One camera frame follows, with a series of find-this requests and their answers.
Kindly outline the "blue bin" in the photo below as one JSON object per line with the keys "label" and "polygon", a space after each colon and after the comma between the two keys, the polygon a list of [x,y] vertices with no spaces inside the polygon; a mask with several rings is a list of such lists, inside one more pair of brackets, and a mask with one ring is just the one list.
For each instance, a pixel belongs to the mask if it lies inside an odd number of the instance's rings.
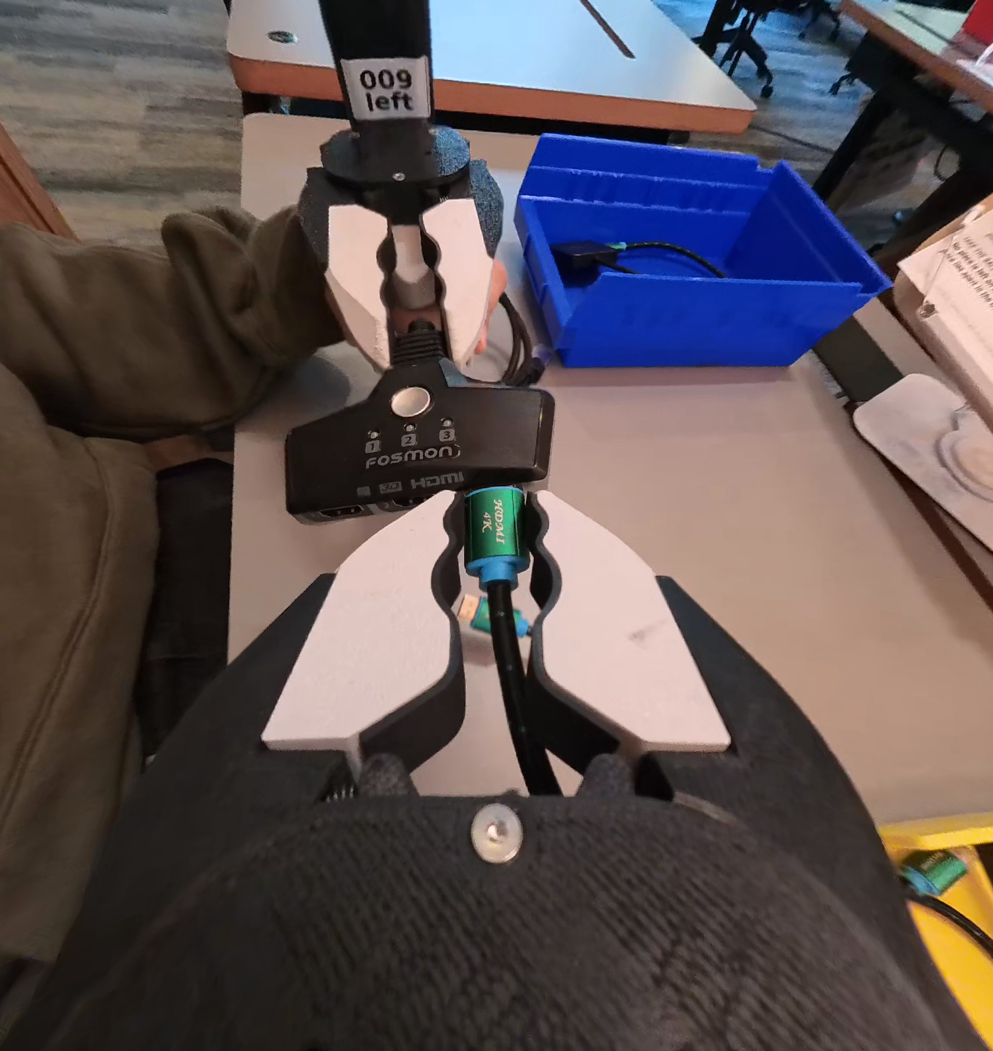
{"label": "blue bin", "polygon": [[[549,345],[567,368],[786,367],[891,287],[784,162],[543,135],[515,214]],[[563,275],[550,245],[609,243]]]}

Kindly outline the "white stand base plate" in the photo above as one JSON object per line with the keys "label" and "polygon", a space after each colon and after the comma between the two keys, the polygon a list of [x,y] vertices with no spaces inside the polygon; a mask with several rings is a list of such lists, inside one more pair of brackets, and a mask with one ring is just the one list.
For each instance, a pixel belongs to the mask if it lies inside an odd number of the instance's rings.
{"label": "white stand base plate", "polygon": [[993,434],[961,395],[905,375],[854,412],[860,436],[993,555]]}

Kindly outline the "grey desk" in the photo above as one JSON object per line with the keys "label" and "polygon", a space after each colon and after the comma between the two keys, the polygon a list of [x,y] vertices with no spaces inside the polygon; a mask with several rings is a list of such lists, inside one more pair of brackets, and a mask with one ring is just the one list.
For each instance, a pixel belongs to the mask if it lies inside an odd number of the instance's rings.
{"label": "grey desk", "polygon": [[[853,316],[868,341],[878,349],[880,356],[891,363],[901,373],[922,373],[936,378],[952,393],[959,395],[958,385],[933,360],[914,338],[910,329],[886,308],[881,298],[874,298]],[[923,504],[920,514],[936,533],[943,547],[965,571],[968,580],[980,592],[982,599],[993,607],[993,552],[965,530],[948,512],[934,504],[931,497],[917,497]]]}
{"label": "grey desk", "polygon": [[[241,207],[298,200],[340,122],[253,114]],[[949,541],[807,356],[784,370],[566,370],[549,488],[671,577],[818,727],[877,825],[993,811],[993,558]],[[308,360],[237,428],[228,659],[395,516],[326,527],[284,510],[293,426],[372,388],[353,348]],[[461,731],[423,794],[523,790],[485,643],[466,640]]]}

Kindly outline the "wooden pillar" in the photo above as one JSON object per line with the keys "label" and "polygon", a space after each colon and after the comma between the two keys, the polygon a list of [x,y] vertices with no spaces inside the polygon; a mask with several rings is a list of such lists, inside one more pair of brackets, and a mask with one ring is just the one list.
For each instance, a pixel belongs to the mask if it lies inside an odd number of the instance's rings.
{"label": "wooden pillar", "polygon": [[5,223],[78,239],[0,122],[0,224]]}

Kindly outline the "wooden edged desk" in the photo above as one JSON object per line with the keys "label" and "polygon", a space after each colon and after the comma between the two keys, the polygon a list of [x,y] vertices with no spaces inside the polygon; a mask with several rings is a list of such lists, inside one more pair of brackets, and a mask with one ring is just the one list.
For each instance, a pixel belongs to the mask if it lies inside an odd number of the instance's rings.
{"label": "wooden edged desk", "polygon": [[971,68],[985,46],[964,33],[961,11],[905,2],[843,1],[839,12],[922,76],[993,116],[993,85]]}

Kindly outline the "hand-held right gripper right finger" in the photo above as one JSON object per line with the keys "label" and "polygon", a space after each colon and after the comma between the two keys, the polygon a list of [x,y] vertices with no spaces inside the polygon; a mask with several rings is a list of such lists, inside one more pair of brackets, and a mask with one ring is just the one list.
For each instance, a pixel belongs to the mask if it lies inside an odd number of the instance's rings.
{"label": "hand-held right gripper right finger", "polygon": [[657,575],[549,492],[531,494],[531,729],[573,770],[598,755],[722,754],[731,735]]}

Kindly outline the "person's left hand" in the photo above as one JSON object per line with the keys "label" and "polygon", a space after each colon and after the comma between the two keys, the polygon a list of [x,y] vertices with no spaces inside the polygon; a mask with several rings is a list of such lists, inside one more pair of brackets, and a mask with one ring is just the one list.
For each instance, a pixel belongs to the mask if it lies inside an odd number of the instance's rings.
{"label": "person's left hand", "polygon": [[478,341],[474,348],[474,353],[476,355],[479,355],[487,350],[490,324],[493,320],[494,312],[501,305],[501,298],[503,298],[503,296],[506,293],[506,282],[508,282],[506,267],[498,257],[493,259],[491,261],[491,264],[492,264],[491,281],[490,281],[489,298],[487,306],[487,320],[483,323],[482,328],[480,329],[480,333],[478,334]]}

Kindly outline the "black HDMI switch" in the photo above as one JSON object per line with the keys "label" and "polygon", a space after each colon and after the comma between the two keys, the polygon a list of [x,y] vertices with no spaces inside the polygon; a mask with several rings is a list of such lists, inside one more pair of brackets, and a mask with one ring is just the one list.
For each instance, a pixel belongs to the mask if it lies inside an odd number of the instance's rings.
{"label": "black HDMI switch", "polygon": [[397,513],[440,491],[544,481],[556,403],[534,385],[542,364],[525,322],[505,294],[500,303],[512,335],[500,382],[466,376],[444,332],[415,320],[366,399],[288,432],[288,514],[325,523]]}

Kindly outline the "black office chair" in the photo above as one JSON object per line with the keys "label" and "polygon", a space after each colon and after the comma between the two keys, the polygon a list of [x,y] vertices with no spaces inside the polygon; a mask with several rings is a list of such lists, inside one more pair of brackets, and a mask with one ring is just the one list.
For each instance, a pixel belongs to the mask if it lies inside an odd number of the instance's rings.
{"label": "black office chair", "polygon": [[756,28],[761,20],[780,7],[778,1],[713,1],[703,30],[694,36],[692,42],[709,58],[724,46],[718,67],[730,78],[747,57],[756,67],[761,82],[760,97],[768,100],[774,94],[774,74],[767,65],[767,51],[756,40]]}

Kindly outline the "person's olive jacket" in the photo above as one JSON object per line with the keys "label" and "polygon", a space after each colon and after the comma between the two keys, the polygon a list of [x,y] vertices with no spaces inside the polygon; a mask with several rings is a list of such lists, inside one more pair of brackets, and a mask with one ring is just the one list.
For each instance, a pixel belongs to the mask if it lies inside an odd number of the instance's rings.
{"label": "person's olive jacket", "polygon": [[132,777],[159,543],[146,446],[188,434],[0,427],[0,970],[56,959]]}

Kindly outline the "person's left forearm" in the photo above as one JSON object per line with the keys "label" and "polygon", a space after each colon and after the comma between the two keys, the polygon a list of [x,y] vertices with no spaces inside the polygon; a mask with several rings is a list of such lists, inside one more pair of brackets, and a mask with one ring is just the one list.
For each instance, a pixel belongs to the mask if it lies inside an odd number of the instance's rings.
{"label": "person's left forearm", "polygon": [[0,226],[0,427],[222,429],[344,341],[293,208],[179,212],[160,236],[148,250]]}

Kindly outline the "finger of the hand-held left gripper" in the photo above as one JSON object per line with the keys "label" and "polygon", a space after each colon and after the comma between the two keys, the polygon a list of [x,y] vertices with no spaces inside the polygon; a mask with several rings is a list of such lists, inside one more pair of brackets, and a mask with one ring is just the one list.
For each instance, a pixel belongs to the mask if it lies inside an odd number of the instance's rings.
{"label": "finger of the hand-held left gripper", "polygon": [[425,260],[437,282],[448,356],[468,365],[483,343],[492,312],[493,257],[471,199],[447,199],[421,217]]}
{"label": "finger of the hand-held left gripper", "polygon": [[327,297],[347,343],[378,372],[390,368],[390,320],[384,298],[381,253],[389,239],[386,217],[360,204],[328,208]]}

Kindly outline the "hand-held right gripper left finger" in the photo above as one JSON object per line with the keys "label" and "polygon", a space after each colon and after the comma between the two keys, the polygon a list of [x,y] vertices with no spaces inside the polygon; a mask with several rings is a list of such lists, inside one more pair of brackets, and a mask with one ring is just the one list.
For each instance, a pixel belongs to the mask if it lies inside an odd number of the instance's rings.
{"label": "hand-held right gripper left finger", "polygon": [[461,729],[463,499],[451,492],[372,535],[332,579],[262,733],[270,750],[375,755],[419,769]]}

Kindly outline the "person's black trousers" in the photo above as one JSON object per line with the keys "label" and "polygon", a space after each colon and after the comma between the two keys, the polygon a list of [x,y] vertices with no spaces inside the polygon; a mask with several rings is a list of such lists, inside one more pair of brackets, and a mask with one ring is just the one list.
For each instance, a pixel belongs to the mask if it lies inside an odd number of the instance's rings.
{"label": "person's black trousers", "polygon": [[145,757],[227,665],[233,468],[212,457],[169,467],[156,489],[154,592],[133,691]]}

